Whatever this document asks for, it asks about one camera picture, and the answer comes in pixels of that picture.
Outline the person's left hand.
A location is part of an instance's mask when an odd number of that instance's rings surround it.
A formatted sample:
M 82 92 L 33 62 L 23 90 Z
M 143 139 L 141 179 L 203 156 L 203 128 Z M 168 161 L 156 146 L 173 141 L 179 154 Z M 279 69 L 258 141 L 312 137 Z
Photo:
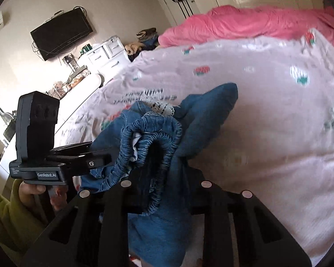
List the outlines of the person's left hand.
M 21 203 L 27 208 L 35 205 L 35 196 L 42 195 L 46 191 L 44 185 L 26 184 L 22 182 L 18 189 Z M 58 212 L 67 206 L 67 186 L 53 186 L 49 191 L 50 202 L 53 209 Z

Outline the green left sleeve forearm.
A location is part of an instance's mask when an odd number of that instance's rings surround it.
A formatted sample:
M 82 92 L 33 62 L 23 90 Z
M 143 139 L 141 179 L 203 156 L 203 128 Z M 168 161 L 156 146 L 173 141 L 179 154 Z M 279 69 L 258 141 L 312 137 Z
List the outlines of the green left sleeve forearm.
M 37 200 L 33 208 L 21 203 L 18 189 L 22 182 L 14 181 L 10 199 L 0 194 L 0 247 L 15 266 L 20 265 L 27 250 L 47 227 L 47 219 Z

